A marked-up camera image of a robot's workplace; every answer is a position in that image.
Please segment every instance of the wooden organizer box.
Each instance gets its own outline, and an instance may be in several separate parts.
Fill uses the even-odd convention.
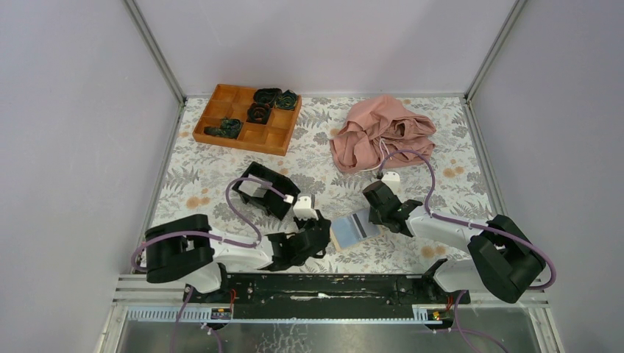
[[[193,138],[200,143],[209,143],[233,149],[286,155],[291,142],[294,125],[301,109],[301,96],[297,96],[294,110],[271,109],[266,125],[247,122],[247,110],[253,103],[256,88],[217,85],[201,118],[193,130]],[[207,126],[220,127],[221,119],[238,119],[243,128],[236,139],[206,135]]]

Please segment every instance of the white wall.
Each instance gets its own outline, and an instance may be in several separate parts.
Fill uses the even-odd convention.
[[[0,344],[91,352],[174,101],[121,1],[0,1]]]
[[[530,1],[475,99],[511,217],[551,255],[567,352],[621,352],[624,2]]]
[[[140,0],[187,94],[464,92],[514,0]]]

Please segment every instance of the floral tablecloth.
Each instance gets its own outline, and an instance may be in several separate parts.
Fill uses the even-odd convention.
[[[434,209],[470,218],[488,218],[490,203],[485,179],[468,133],[459,98],[399,98],[405,107],[431,118],[438,131],[431,157],[437,175],[431,199]],[[290,177],[302,193],[316,196],[316,208],[328,219],[368,207],[361,191],[373,172],[342,174],[334,166],[329,139],[342,128],[347,113],[362,98],[304,98],[288,154],[284,157],[197,143],[192,131],[208,99],[189,99],[180,124],[152,226],[205,213],[210,225],[239,235],[255,234],[228,208],[224,189],[252,162]],[[395,169],[401,177],[401,200],[423,200],[431,181],[424,165]],[[234,205],[260,227],[263,234],[293,231],[292,210],[284,221],[266,217],[233,195]],[[387,229],[379,238],[337,252],[333,244],[323,259],[308,259],[288,272],[420,274],[440,257],[468,255],[435,241],[408,238]]]

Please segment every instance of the table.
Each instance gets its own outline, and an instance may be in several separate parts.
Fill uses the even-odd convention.
[[[316,208],[334,219],[368,207],[361,191],[374,179],[373,172],[342,174],[334,166],[329,139],[344,125],[354,103],[365,98],[303,98],[288,153],[284,157],[197,143],[192,132],[208,98],[189,99],[180,124],[171,160],[155,210],[152,226],[196,213],[208,215],[213,228],[240,235],[255,234],[228,208],[224,189],[256,161],[291,178],[302,193],[316,196]],[[469,218],[490,218],[486,181],[479,169],[459,97],[398,98],[405,107],[431,118],[437,128],[430,139],[436,144],[431,157],[436,191],[435,210]],[[424,200],[431,181],[424,165],[397,168],[406,199]],[[233,195],[234,205],[263,234],[296,230],[292,210],[279,221],[245,205]],[[345,274],[421,274],[441,257],[469,258],[457,249],[424,238],[409,238],[387,229],[375,239],[337,252],[333,244],[323,259],[308,259],[288,272]]]

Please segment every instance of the floral pattern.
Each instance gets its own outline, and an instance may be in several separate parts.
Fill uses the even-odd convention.
[[[488,218],[490,203],[485,179],[468,134],[459,98],[399,98],[414,113],[431,118],[437,132],[431,164],[436,171],[436,191],[431,205],[437,210],[470,218]],[[152,226],[195,213],[208,215],[213,228],[253,238],[252,230],[225,203],[227,183],[239,177],[252,162],[290,177],[303,193],[316,196],[316,208],[334,219],[368,206],[362,190],[374,181],[374,172],[342,174],[334,166],[329,139],[343,127],[354,103],[362,98],[304,98],[288,154],[284,157],[197,143],[192,131],[207,99],[189,99],[173,148],[166,180]],[[402,200],[423,200],[430,176],[423,165],[398,168]],[[292,211],[279,221],[245,205],[237,195],[233,204],[264,234],[296,230]],[[469,255],[435,241],[383,230],[378,238],[342,252],[333,244],[323,259],[308,259],[288,272],[419,274],[441,257]]]

